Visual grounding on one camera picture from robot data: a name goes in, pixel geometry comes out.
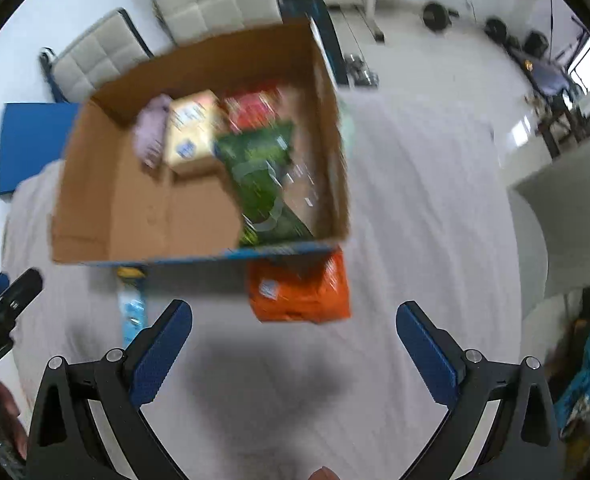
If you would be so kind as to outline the right hand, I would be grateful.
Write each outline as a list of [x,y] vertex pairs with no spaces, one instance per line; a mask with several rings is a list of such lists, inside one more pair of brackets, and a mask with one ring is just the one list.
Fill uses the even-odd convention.
[[327,466],[322,466],[314,471],[308,480],[341,480],[338,475]]

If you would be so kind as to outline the left hand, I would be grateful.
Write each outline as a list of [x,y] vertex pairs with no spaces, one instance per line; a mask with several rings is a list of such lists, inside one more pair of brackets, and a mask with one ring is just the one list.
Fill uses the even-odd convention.
[[0,382],[0,463],[25,465],[27,434],[11,391]]

